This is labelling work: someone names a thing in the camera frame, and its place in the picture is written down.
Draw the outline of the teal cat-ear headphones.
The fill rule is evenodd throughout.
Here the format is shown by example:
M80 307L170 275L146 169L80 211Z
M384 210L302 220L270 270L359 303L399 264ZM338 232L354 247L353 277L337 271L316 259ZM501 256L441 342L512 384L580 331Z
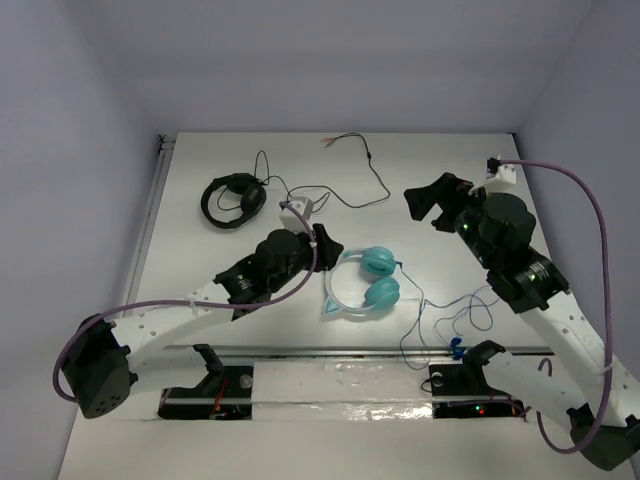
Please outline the teal cat-ear headphones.
M352 260L357 261L365 278L371 280L359 306L345 304L333 288L334 274L343 264ZM325 273L326 300L322 314L328 316L346 313L354 316L366 316L373 312L391 309L400 299L400 284L394 277L399 265L400 262L395 259L394 254L382 246L344 250L333 268Z

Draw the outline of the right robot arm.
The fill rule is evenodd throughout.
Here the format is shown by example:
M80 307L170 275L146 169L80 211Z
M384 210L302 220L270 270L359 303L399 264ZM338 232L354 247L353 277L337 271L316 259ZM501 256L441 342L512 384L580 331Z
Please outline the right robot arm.
M485 340L466 350L461 378L470 391L510 395L568 431L592 465L612 471L639 451L639 382L615 358L612 336L600 336L581 311L568 281L531 247L534 215L519 197L488 192L452 173L404 192L421 221L433 207L433 227L457 234L487 272L487 283L551 348L571 376L529 370L506 348Z

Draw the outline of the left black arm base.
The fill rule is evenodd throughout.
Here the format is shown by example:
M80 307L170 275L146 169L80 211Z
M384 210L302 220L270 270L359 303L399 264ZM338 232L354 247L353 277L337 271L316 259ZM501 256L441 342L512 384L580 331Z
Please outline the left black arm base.
M163 420L251 420L254 366L224 365L209 345L196 344L206 375L193 387L162 391L157 415Z

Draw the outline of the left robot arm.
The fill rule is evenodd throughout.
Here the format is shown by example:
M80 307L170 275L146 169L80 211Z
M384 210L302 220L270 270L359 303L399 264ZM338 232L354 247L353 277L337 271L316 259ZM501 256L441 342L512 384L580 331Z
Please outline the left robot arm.
M333 268L344 247L321 224L300 233L277 229L255 251L180 299L151 300L86 318L54 364L56 393L87 419L105 416L141 391L151 357L209 327L231 323L301 290L281 290Z

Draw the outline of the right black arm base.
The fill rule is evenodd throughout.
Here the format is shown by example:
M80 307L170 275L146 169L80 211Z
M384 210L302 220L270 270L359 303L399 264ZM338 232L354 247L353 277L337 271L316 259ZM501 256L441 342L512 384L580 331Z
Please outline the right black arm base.
M434 417L525 419L530 408L520 400L491 388L482 372L493 356L505 352L503 346L486 340L461 354L460 363L430 366L420 388L432 396Z

